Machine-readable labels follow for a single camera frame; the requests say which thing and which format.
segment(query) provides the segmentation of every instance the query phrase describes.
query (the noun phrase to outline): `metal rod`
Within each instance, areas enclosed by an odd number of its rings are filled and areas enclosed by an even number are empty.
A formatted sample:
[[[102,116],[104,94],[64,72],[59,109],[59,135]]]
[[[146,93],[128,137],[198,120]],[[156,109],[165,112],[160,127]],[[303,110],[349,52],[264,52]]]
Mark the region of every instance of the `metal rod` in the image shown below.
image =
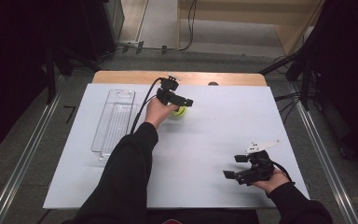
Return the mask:
[[[291,92],[298,91],[296,84],[289,82],[289,86]],[[310,141],[312,142],[316,155],[318,156],[322,168],[324,169],[324,174],[326,175],[327,181],[330,184],[330,188],[334,193],[345,222],[349,224],[358,223],[358,216],[353,208],[351,199],[338,176],[334,164],[330,160],[326,148],[324,147],[322,138],[313,123],[310,112],[306,111],[302,104],[297,104],[297,109],[310,136]]]
[[[34,132],[31,135],[30,140],[28,141],[27,146],[25,147],[22,155],[17,163],[13,173],[11,174],[10,179],[7,181],[1,196],[0,196],[0,223],[3,223],[4,218],[7,214],[8,208],[10,207],[11,203],[13,202],[14,196],[17,193],[17,190],[20,187],[21,181],[23,180],[25,173],[32,161],[34,154],[36,153],[37,147],[39,145],[40,139],[45,132],[48,123],[54,113],[54,110],[57,106],[57,103],[60,100],[61,92],[63,89],[64,84],[66,83],[66,79],[64,76],[60,76],[59,88],[57,94],[52,99],[50,105],[46,105],[45,110],[37,122],[36,127],[34,128]]]

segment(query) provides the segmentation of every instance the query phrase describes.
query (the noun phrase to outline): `tennis ball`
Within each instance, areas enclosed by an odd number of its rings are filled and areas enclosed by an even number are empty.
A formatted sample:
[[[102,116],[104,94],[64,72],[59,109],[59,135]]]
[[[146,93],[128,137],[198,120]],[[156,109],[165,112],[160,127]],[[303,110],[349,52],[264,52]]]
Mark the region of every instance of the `tennis ball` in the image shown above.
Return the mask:
[[[173,112],[171,112],[171,114],[176,116],[176,117],[181,117],[181,116],[183,116],[185,114],[185,112],[186,112],[186,107],[181,106],[177,110],[173,110]]]

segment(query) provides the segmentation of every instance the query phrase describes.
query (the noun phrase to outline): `white table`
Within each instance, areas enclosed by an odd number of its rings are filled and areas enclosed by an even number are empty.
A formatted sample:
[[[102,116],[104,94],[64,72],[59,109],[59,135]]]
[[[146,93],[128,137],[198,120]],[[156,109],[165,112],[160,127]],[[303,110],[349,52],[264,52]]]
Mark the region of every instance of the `white table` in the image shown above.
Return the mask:
[[[134,90],[140,104],[148,88],[88,85],[44,208],[78,208],[96,187],[104,163],[90,148],[107,93]],[[268,149],[268,154],[286,168],[296,187],[309,198],[269,87],[181,85],[176,93],[194,100],[194,104],[183,118],[166,119],[158,129],[148,185],[149,208],[274,207],[263,190],[227,180],[223,170],[249,168],[250,163],[236,163],[234,155],[243,154],[252,142],[276,139],[281,143]]]

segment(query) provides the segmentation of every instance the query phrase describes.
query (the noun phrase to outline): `black jacket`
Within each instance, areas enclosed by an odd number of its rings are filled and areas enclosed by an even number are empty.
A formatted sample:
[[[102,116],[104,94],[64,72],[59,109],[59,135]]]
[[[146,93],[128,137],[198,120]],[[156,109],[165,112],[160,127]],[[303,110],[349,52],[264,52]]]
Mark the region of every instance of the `black jacket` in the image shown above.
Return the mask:
[[[71,223],[146,223],[146,188],[157,142],[157,131],[150,123],[124,136],[111,154],[97,188]],[[280,223],[332,223],[321,203],[308,200],[291,183],[276,188],[269,197],[281,213]]]

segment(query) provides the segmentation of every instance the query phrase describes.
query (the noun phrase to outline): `transparent tray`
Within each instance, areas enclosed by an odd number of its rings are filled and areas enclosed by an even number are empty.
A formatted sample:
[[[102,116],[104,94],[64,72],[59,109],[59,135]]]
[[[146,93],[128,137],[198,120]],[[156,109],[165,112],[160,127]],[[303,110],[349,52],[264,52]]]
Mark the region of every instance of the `transparent tray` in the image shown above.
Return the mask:
[[[91,151],[100,161],[109,159],[118,141],[130,132],[136,116],[135,91],[112,90],[109,92]]]

